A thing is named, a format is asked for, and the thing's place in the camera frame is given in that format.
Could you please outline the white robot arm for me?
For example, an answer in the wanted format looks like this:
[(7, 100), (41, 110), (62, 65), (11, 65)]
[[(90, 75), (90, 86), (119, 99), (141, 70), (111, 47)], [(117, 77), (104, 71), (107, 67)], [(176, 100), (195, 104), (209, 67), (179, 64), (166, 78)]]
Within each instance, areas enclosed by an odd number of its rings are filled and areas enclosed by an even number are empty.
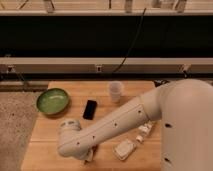
[(149, 121), (162, 121), (161, 171), (213, 171), (213, 85), (184, 79), (140, 94), (94, 124), (60, 124), (57, 151), (84, 160), (89, 150)]

